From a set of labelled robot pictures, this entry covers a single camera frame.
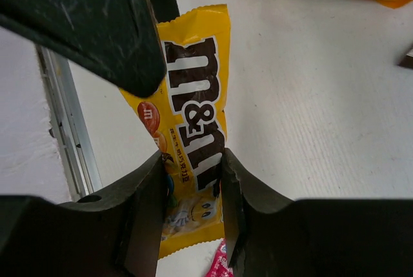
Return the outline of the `yellow M&M packet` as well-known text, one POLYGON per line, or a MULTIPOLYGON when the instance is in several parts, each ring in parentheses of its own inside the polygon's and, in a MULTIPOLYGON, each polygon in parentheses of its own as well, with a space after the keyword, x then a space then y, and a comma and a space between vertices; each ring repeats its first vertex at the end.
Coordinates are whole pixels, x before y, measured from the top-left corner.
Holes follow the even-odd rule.
POLYGON ((220 163, 230 55, 226 5, 195 8, 157 31, 166 76, 142 99, 123 97, 161 151, 168 203, 159 257, 224 236, 220 163))

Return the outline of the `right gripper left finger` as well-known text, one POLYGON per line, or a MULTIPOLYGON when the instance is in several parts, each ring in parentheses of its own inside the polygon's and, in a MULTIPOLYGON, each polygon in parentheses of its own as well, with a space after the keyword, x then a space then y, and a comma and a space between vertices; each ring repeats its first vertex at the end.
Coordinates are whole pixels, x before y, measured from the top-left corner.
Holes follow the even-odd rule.
POLYGON ((176 0, 1 0, 1 26, 140 98, 166 74, 156 25, 176 0))

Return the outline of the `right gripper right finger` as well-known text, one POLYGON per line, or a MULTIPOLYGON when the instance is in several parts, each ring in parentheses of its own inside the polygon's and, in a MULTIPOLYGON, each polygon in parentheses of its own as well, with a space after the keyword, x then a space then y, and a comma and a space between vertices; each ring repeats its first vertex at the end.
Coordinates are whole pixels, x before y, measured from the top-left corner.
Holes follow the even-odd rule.
POLYGON ((235 276, 411 276, 412 201, 290 200, 230 151, 221 161, 235 276))

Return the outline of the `pink candy packet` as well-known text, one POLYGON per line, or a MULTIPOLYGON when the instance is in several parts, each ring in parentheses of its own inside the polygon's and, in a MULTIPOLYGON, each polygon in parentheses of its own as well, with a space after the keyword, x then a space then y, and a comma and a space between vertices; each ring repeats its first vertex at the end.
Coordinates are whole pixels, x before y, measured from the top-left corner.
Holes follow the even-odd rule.
POLYGON ((233 277, 233 270, 228 266, 227 245, 222 240, 212 260, 212 264, 205 277, 233 277))

